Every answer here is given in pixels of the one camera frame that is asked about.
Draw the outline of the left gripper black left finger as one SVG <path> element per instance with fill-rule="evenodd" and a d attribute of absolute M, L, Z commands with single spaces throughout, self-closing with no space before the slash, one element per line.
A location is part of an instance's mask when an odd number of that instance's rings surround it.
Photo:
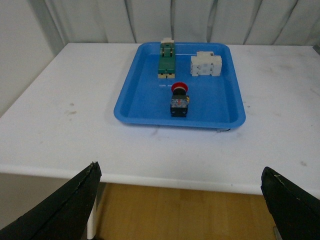
<path fill-rule="evenodd" d="M 0 231 L 2 240 L 79 240 L 92 212 L 102 173 L 92 162 L 30 211 Z"/>

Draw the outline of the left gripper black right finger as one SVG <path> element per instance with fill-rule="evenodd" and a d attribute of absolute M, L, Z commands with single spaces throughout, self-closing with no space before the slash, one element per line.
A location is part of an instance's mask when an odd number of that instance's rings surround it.
<path fill-rule="evenodd" d="M 320 200 L 266 166 L 261 191 L 283 240 L 320 238 Z"/>

